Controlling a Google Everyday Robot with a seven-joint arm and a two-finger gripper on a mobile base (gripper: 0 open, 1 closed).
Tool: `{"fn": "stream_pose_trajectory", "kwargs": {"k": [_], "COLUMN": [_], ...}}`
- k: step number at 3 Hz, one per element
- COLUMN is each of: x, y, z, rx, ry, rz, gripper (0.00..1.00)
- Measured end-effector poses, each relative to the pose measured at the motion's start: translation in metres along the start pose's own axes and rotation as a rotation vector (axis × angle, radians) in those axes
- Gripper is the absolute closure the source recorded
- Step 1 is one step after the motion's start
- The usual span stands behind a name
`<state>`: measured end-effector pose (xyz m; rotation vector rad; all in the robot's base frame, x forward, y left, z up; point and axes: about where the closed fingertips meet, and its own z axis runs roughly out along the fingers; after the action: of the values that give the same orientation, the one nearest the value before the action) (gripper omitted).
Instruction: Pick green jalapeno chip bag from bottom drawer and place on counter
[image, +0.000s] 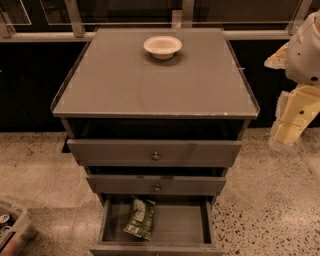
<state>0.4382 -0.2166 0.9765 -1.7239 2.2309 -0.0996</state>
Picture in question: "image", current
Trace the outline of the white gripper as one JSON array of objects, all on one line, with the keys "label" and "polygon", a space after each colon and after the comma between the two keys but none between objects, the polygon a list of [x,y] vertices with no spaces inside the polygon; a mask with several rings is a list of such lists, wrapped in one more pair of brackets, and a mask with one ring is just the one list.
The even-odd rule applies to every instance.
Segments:
[{"label": "white gripper", "polygon": [[[271,69],[285,69],[287,50],[288,43],[285,43],[265,60],[264,66]],[[298,84],[290,93],[283,91],[277,103],[276,121],[270,132],[271,142],[293,145],[319,112],[319,86]]]}]

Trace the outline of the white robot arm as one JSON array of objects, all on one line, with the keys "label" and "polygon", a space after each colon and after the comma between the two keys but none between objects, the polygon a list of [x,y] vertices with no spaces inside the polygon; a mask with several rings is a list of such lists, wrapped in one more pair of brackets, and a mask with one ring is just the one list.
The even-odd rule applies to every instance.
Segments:
[{"label": "white robot arm", "polygon": [[293,145],[320,113],[320,10],[311,13],[264,66],[284,69],[297,83],[291,92],[281,92],[270,132],[273,147]]}]

